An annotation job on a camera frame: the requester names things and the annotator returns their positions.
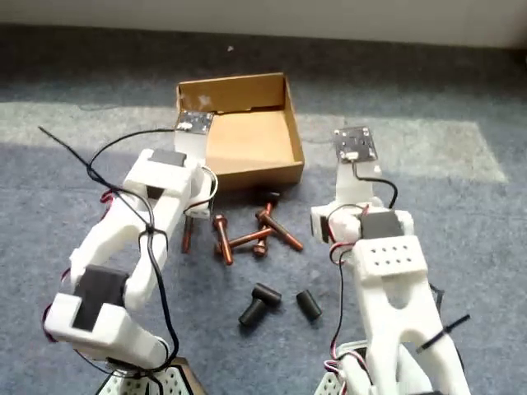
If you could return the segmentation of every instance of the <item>open cardboard box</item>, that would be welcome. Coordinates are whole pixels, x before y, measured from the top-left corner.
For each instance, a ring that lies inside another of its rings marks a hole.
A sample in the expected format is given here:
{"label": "open cardboard box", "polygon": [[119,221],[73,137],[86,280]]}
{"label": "open cardboard box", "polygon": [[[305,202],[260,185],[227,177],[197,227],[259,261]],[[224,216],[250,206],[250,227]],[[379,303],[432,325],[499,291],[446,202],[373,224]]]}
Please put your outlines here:
{"label": "open cardboard box", "polygon": [[304,153],[284,74],[182,82],[177,106],[215,113],[206,162],[220,190],[300,181]]}

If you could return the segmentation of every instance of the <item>black cable tie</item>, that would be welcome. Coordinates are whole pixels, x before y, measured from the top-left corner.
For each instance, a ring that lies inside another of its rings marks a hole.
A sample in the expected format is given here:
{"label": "black cable tie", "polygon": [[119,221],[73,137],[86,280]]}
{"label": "black cable tie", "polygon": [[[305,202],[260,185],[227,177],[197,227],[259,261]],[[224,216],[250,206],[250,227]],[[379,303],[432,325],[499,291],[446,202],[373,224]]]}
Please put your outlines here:
{"label": "black cable tie", "polygon": [[439,341],[444,335],[452,332],[456,327],[458,327],[465,321],[468,321],[469,319],[470,319],[470,314],[466,314],[460,319],[451,323],[450,325],[447,325],[446,327],[443,328],[441,332],[437,333],[432,339],[430,339],[428,342],[423,343],[422,346],[418,347],[416,349],[416,352],[419,354],[420,352],[425,351],[427,348],[430,348],[431,346],[433,346],[434,343]]}

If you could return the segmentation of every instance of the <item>screw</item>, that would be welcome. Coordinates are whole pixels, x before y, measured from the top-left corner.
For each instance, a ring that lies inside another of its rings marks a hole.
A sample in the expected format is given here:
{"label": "screw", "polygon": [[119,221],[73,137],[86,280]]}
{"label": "screw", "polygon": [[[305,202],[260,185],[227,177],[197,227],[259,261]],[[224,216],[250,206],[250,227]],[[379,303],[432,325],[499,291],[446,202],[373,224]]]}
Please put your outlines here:
{"label": "screw", "polygon": [[230,266],[233,261],[231,246],[229,245],[229,239],[227,238],[227,219],[223,215],[218,214],[217,216],[214,216],[212,224],[214,225],[214,228],[216,228],[216,231],[219,235],[219,240],[222,246],[222,253],[223,258],[225,259],[225,263],[227,266]]}
{"label": "screw", "polygon": [[281,226],[278,222],[276,222],[268,213],[267,210],[263,209],[256,213],[256,218],[258,218],[258,221],[260,221],[262,224],[269,226],[270,228],[273,228],[275,232],[277,232],[279,235],[281,235],[288,243],[291,245],[296,251],[301,251],[304,249],[304,246],[300,241],[295,239],[283,226]]}
{"label": "screw", "polygon": [[193,227],[194,227],[194,218],[191,216],[185,216],[183,239],[181,240],[181,252],[182,253],[189,253],[190,251],[190,239],[192,237]]}
{"label": "screw", "polygon": [[[249,235],[245,235],[245,236],[238,237],[236,239],[229,240],[229,246],[231,247],[231,249],[233,249],[242,244],[249,243],[250,241],[267,237],[270,234],[272,234],[272,232],[273,230],[266,226],[265,229],[259,230],[258,232],[254,232]],[[218,254],[222,253],[222,245],[220,243],[216,243],[214,245],[214,253],[218,253]]]}
{"label": "screw", "polygon": [[[272,203],[267,203],[266,207],[265,207],[265,211],[268,213],[268,215],[271,215],[271,211],[273,210],[273,204]],[[268,226],[266,225],[261,225],[260,226],[260,230],[264,230],[264,229],[267,229]],[[262,237],[260,238],[260,240],[258,240],[258,243],[253,247],[253,254],[256,255],[257,257],[264,257],[265,255],[267,255],[267,251],[268,251],[268,247],[267,247],[267,238],[266,237]]]}

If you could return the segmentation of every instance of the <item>rubber cylinder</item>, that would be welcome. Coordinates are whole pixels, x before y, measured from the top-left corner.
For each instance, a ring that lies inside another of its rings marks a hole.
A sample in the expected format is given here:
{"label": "rubber cylinder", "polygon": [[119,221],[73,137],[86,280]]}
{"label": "rubber cylinder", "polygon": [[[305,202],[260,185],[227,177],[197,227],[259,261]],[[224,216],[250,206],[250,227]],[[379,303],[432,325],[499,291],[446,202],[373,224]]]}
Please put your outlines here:
{"label": "rubber cylinder", "polygon": [[260,299],[253,298],[249,307],[238,318],[238,321],[244,327],[253,327],[256,325],[267,313],[267,305]]}
{"label": "rubber cylinder", "polygon": [[259,282],[254,286],[252,295],[253,298],[260,299],[271,307],[277,307],[282,302],[282,294]]}
{"label": "rubber cylinder", "polygon": [[298,294],[296,296],[296,302],[300,306],[302,313],[304,313],[310,321],[315,321],[322,314],[322,310],[316,304],[313,295],[308,290],[304,290]]}

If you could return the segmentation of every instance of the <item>white wall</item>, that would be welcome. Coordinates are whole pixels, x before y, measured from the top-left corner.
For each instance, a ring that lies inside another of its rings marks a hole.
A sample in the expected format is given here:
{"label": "white wall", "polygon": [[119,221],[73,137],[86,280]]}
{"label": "white wall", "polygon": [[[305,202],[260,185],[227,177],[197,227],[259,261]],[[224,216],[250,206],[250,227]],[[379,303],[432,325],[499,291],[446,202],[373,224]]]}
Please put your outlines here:
{"label": "white wall", "polygon": [[527,0],[0,0],[0,21],[527,48]]}

